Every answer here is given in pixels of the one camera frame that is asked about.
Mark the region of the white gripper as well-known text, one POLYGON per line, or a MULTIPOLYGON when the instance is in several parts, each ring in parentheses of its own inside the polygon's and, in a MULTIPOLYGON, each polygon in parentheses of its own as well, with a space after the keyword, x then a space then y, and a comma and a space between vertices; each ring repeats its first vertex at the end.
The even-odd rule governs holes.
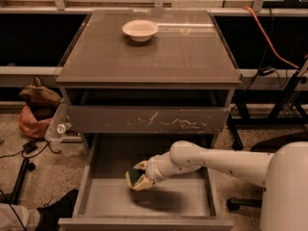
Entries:
POLYGON ((154 182, 160 183, 168 179, 169 163, 168 154, 156 155, 148 161, 137 163, 134 169, 145 170, 146 176, 144 174, 141 177, 129 176, 128 186, 137 192, 151 189, 154 186, 154 182))

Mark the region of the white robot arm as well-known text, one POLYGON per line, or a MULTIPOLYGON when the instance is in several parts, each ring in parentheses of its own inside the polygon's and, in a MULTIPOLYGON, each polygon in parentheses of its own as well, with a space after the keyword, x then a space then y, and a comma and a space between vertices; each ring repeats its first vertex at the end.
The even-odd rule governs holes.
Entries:
POLYGON ((296 141, 274 153, 203 148, 175 142, 169 152, 129 169, 128 187, 152 188, 173 175, 207 167, 263 189, 261 231, 308 231, 308 142, 296 141))

